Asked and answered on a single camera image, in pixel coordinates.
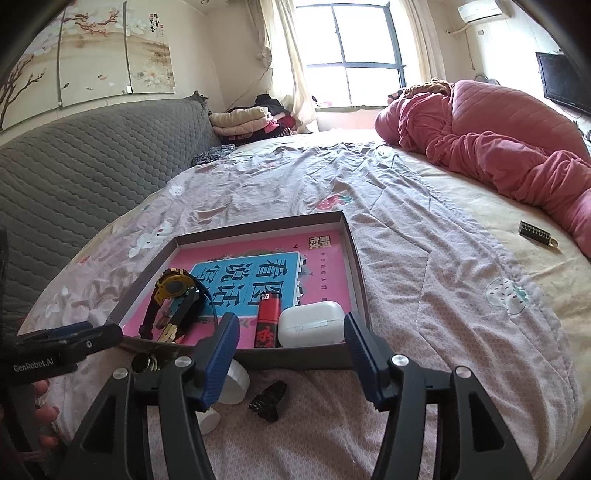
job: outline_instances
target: gray sofa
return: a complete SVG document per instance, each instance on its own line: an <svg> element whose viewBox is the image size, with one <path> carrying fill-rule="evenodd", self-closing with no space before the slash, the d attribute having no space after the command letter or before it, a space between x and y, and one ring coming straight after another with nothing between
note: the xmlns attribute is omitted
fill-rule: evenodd
<svg viewBox="0 0 591 480"><path fill-rule="evenodd" d="M101 229L219 145L205 98L89 110L0 146L10 246L2 317L15 333L47 284Z"/></svg>

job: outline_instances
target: white curtain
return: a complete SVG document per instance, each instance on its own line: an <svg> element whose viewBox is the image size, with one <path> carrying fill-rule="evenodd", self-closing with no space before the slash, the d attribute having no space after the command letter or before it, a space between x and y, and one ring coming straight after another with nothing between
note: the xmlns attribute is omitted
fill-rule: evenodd
<svg viewBox="0 0 591 480"><path fill-rule="evenodd" d="M428 82L433 77L445 79L446 72L441 47L427 0L396 1L402 3L408 15L418 55L418 68L423 82Z"/></svg>
<svg viewBox="0 0 591 480"><path fill-rule="evenodd" d="M296 7L293 0L246 0L259 38L259 59L271 65L269 95L291 111L297 131L316 118L316 110L306 85L306 70L297 47Z"/></svg>

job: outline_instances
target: bolt head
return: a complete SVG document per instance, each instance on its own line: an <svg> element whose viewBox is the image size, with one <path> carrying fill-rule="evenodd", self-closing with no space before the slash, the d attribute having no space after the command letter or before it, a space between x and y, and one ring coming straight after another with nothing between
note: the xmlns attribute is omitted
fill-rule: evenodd
<svg viewBox="0 0 591 480"><path fill-rule="evenodd" d="M174 361L174 364L177 367L183 368L188 367L192 362L193 360L191 360L188 356L180 356Z"/></svg>
<svg viewBox="0 0 591 480"><path fill-rule="evenodd" d="M394 355L392 357L392 363L397 367L405 367L408 365L408 357L404 355Z"/></svg>
<svg viewBox="0 0 591 480"><path fill-rule="evenodd" d="M459 366L456 367L456 375L460 378L470 378L472 371L468 367Z"/></svg>
<svg viewBox="0 0 591 480"><path fill-rule="evenodd" d="M126 368L118 368L113 372L113 378L116 380L123 380L128 375L128 371Z"/></svg>

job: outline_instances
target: white earbud case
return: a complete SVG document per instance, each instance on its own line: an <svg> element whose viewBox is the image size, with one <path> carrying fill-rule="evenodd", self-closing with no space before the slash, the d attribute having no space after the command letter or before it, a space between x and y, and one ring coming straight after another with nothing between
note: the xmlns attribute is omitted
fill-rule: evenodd
<svg viewBox="0 0 591 480"><path fill-rule="evenodd" d="M345 313L335 301L285 309L279 316L279 343L284 348L341 343L345 339L344 322Z"/></svg>

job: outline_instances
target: finger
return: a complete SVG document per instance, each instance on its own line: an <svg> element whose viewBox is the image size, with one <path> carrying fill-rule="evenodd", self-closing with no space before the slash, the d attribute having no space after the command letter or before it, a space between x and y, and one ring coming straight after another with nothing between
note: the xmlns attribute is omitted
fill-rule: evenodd
<svg viewBox="0 0 591 480"><path fill-rule="evenodd" d="M35 418L41 425L47 425L56 420L59 412L60 409L57 407L43 405L42 407L35 410Z"/></svg>
<svg viewBox="0 0 591 480"><path fill-rule="evenodd" d="M43 448L53 448L57 446L60 441L56 437L50 437L48 435L39 435L39 445Z"/></svg>
<svg viewBox="0 0 591 480"><path fill-rule="evenodd" d="M49 380L40 380L39 382L35 382L34 385L36 398L45 395L47 393L47 390L49 390Z"/></svg>

